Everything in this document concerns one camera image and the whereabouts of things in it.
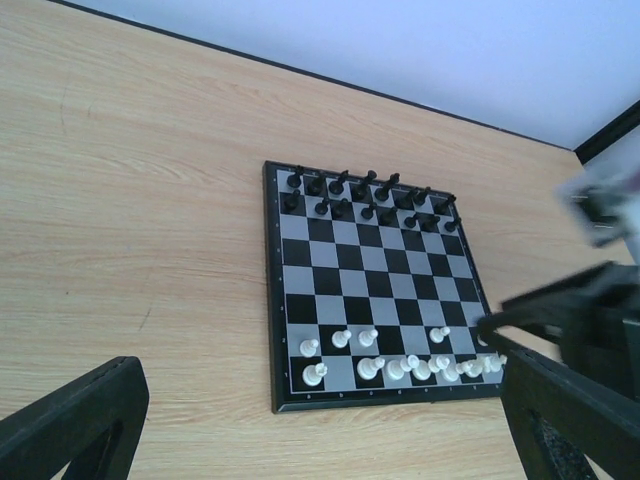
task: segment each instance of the white pawn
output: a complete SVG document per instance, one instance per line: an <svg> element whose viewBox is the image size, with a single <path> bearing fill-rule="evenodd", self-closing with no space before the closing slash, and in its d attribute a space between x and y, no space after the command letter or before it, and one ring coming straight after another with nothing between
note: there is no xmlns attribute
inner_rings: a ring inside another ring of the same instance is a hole
<svg viewBox="0 0 640 480"><path fill-rule="evenodd" d="M387 364L387 376L391 380L400 380L406 372L410 372L418 365L420 365L420 360L415 355L409 355L402 360L391 360Z"/></svg>
<svg viewBox="0 0 640 480"><path fill-rule="evenodd" d="M432 328L429 332L429 338L433 343L442 343L444 341L444 337L450 333L451 329L449 327Z"/></svg>
<svg viewBox="0 0 640 480"><path fill-rule="evenodd" d="M328 369L324 363L309 365L302 371L302 381L310 387L318 385L327 374Z"/></svg>
<svg viewBox="0 0 640 480"><path fill-rule="evenodd" d="M420 360L418 362L418 366L414 368L411 373L413 373L413 376L418 380L424 381L429 380L429 377L431 376L431 369L429 368L429 364L427 362L425 362L424 360Z"/></svg>
<svg viewBox="0 0 640 480"><path fill-rule="evenodd" d="M358 335L358 342L360 342L360 345L363 347L370 347L373 345L376 338L378 338L378 331L375 328L372 328L371 330L364 330L363 332L360 332L360 335Z"/></svg>
<svg viewBox="0 0 640 480"><path fill-rule="evenodd" d="M335 332L331 335L331 343L336 348L344 348L349 343L349 339L351 338L351 332L349 330L343 330L341 332Z"/></svg>
<svg viewBox="0 0 640 480"><path fill-rule="evenodd" d="M300 353L303 357L311 358L316 354L318 345L320 344L315 338L312 338L311 340L305 340L300 344Z"/></svg>
<svg viewBox="0 0 640 480"><path fill-rule="evenodd" d="M358 362L358 375L364 380L371 380L378 374L378 370L384 367L384 358L363 358Z"/></svg>

